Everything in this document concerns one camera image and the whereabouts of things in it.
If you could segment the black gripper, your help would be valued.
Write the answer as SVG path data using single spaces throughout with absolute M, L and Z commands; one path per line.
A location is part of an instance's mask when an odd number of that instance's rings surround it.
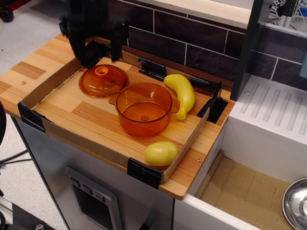
M 60 17 L 60 31 L 82 65 L 86 64 L 85 39 L 93 36 L 111 40 L 111 60 L 120 58 L 122 42 L 130 36 L 128 18 L 111 14 L 107 0 L 68 0 L 67 11 Z

